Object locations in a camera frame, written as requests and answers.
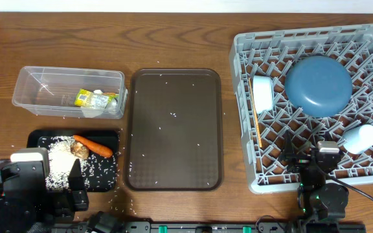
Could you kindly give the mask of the pile of white rice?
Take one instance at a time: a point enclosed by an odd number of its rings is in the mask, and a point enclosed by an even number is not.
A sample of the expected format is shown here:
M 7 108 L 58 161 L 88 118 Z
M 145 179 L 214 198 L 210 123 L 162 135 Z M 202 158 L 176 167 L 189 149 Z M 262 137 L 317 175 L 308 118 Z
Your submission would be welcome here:
M 70 145 L 75 141 L 63 140 L 54 144 L 49 152 L 50 174 L 45 179 L 46 189 L 50 191 L 60 191 L 69 187 L 68 176 L 71 168 L 78 157 L 75 157 L 70 151 Z

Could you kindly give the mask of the brown food scrap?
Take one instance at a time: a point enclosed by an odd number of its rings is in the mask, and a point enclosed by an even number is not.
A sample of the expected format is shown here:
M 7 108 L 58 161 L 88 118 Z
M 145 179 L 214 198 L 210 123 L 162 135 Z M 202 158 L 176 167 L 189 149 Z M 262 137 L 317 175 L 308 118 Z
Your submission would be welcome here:
M 89 157 L 89 149 L 81 142 L 74 141 L 70 145 L 70 151 L 75 157 L 78 157 L 79 159 L 86 160 Z

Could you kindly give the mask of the orange carrot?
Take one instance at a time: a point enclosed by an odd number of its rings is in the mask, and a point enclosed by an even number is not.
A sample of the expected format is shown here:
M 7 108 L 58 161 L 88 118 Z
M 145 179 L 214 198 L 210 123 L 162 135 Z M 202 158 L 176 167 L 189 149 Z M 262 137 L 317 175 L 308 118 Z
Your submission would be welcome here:
M 108 147 L 103 146 L 99 143 L 96 143 L 92 140 L 89 140 L 85 137 L 82 137 L 80 135 L 73 135 L 73 138 L 75 139 L 75 141 L 82 143 L 89 150 L 91 150 L 94 153 L 99 154 L 102 157 L 110 158 L 113 155 L 113 151 L 109 149 Z

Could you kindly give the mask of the light blue plastic cup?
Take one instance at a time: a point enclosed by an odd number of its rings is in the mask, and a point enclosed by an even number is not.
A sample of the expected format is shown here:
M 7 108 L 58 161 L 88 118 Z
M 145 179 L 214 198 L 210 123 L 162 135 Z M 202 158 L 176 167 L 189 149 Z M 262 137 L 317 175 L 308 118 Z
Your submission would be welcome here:
M 364 124 L 343 133 L 344 148 L 352 154 L 361 154 L 373 146 L 373 126 Z

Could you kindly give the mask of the light blue rice bowl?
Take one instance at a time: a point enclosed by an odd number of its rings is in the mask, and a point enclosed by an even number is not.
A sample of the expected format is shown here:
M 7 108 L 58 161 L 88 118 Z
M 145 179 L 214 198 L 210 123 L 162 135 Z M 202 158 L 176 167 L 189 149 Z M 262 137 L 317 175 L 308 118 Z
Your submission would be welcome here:
M 255 76 L 253 78 L 253 100 L 256 112 L 270 111 L 273 108 L 273 82 L 270 77 Z

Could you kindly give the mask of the dark blue plate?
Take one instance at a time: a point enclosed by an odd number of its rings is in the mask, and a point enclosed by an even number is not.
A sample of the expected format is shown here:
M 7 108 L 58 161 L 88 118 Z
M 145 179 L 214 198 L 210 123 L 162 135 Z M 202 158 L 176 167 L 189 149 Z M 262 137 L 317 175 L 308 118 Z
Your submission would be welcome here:
M 286 75 L 284 89 L 291 104 L 316 118 L 341 112 L 353 91 L 349 72 L 326 56 L 311 56 L 297 62 Z

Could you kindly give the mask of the white paper napkin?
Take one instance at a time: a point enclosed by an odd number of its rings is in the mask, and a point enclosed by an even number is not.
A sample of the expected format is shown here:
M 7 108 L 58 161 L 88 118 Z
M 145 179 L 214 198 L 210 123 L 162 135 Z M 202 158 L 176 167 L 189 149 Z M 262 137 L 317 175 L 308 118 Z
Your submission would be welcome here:
M 113 112 L 117 107 L 119 94 L 104 93 L 100 89 L 88 91 L 81 89 L 77 100 L 86 118 L 96 118 L 105 112 Z

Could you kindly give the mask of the yellow snack wrapper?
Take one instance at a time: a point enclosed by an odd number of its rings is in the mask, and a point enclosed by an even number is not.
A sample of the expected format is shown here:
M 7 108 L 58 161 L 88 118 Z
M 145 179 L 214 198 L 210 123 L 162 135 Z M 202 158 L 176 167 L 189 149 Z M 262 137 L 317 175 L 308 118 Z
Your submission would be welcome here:
M 118 93 L 105 93 L 100 89 L 88 91 L 80 89 L 74 100 L 74 105 L 91 109 L 105 109 L 112 101 L 117 101 Z

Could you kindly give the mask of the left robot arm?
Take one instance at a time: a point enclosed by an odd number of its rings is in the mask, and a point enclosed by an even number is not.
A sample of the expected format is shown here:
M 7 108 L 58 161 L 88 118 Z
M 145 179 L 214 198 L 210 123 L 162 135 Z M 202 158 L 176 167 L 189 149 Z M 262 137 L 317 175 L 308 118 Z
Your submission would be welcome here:
M 0 160 L 0 232 L 49 232 L 88 209 L 80 161 L 75 160 L 67 177 L 69 188 L 62 191 L 46 189 L 44 165 Z

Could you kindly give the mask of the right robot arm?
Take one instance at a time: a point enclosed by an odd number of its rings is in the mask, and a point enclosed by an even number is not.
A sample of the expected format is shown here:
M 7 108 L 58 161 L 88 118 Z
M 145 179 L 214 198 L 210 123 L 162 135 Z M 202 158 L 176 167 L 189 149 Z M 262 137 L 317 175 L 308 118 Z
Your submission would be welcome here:
M 304 215 L 289 222 L 285 232 L 339 232 L 338 219 L 345 217 L 349 191 L 326 176 L 336 169 L 343 153 L 334 141 L 323 140 L 308 154 L 297 153 L 291 135 L 284 134 L 284 147 L 278 157 L 289 173 L 298 173 L 298 206 Z

